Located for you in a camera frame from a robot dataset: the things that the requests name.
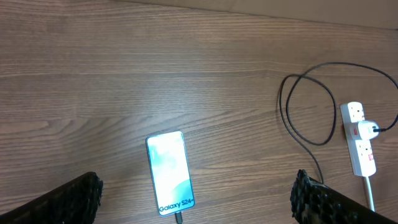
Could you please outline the white power strip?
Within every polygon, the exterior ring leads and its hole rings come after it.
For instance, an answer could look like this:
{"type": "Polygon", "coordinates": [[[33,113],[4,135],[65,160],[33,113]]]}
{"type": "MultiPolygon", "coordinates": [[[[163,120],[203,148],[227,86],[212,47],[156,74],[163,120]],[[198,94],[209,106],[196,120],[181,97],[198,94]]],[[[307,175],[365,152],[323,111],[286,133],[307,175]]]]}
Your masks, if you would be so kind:
{"type": "Polygon", "coordinates": [[[373,157],[371,140],[354,140],[349,133],[349,124],[358,121],[368,121],[365,118],[363,105],[350,102],[340,105],[343,127],[354,175],[369,177],[376,173],[376,163],[373,157]]]}

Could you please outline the Galaxy S24+ smartphone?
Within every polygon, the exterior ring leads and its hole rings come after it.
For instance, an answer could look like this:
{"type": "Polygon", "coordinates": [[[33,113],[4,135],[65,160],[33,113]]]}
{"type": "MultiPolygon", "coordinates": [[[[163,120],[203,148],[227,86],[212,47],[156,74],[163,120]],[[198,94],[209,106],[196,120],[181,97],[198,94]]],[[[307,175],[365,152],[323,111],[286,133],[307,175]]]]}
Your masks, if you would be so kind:
{"type": "Polygon", "coordinates": [[[157,210],[164,217],[195,206],[183,133],[175,131],[146,139],[157,210]]]}

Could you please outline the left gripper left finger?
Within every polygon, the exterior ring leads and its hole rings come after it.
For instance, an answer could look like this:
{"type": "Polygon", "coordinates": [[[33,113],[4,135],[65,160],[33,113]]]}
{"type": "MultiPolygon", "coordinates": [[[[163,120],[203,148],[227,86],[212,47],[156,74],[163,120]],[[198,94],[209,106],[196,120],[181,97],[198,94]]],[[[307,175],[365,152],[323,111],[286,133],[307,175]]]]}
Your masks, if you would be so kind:
{"type": "Polygon", "coordinates": [[[92,224],[101,205],[103,181],[87,172],[1,215],[1,224],[92,224]]]}

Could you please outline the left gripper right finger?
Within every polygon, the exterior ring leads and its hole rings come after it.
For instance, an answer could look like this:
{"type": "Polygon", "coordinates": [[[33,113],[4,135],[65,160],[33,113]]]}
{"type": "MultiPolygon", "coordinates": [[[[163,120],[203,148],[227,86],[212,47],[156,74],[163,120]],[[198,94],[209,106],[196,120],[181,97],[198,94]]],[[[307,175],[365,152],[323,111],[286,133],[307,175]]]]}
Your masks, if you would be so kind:
{"type": "Polygon", "coordinates": [[[297,173],[290,202],[299,224],[397,224],[316,181],[304,169],[297,173]]]}

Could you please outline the white charger adapter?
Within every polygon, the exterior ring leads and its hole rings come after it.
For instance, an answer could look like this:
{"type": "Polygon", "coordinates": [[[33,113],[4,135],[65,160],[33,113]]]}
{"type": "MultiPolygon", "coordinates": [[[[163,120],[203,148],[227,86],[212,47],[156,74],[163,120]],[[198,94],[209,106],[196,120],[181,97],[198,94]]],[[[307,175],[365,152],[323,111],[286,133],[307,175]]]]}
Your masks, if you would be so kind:
{"type": "Polygon", "coordinates": [[[374,121],[358,121],[349,124],[349,133],[354,140],[371,140],[379,135],[379,132],[374,131],[379,129],[379,126],[374,121]]]}

